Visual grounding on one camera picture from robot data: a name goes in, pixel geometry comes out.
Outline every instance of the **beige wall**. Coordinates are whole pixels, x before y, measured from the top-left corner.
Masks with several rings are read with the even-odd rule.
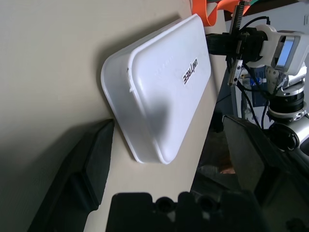
[[[1,231],[27,230],[87,125],[111,117],[106,57],[189,14],[188,0],[0,2]]]

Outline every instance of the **wire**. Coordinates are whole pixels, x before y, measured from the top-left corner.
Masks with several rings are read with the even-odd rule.
[[[269,100],[266,101],[263,114],[262,114],[262,121],[261,121],[262,130],[264,130],[264,118],[265,118],[266,109],[268,107],[268,103],[269,103]]]
[[[224,98],[221,98],[219,101],[217,101],[216,104],[219,103],[219,102],[222,102],[224,99],[228,98],[231,95],[232,95],[231,93],[226,95]]]
[[[242,92],[242,94],[245,96],[245,98],[246,98],[246,100],[247,100],[247,102],[248,102],[248,104],[249,104],[249,107],[250,107],[250,109],[251,109],[251,113],[252,113],[253,119],[254,119],[255,123],[257,124],[257,126],[261,129],[261,126],[260,126],[260,124],[259,124],[259,122],[258,122],[258,120],[257,120],[257,118],[256,118],[256,115],[255,115],[253,106],[252,106],[252,104],[251,104],[251,101],[250,101],[248,95],[246,94],[246,92],[245,92],[245,90],[244,90],[244,86],[243,86],[239,81],[237,81],[237,87],[238,87],[239,90]]]
[[[257,17],[257,18],[255,18],[255,19],[249,21],[248,23],[246,23],[246,24],[242,27],[242,29],[240,29],[239,32],[243,32],[251,23],[254,23],[254,22],[256,22],[256,21],[258,21],[258,20],[262,20],[262,19],[266,19],[266,24],[267,24],[267,25],[270,25],[269,17],[268,17],[268,16],[261,16],[261,17]]]

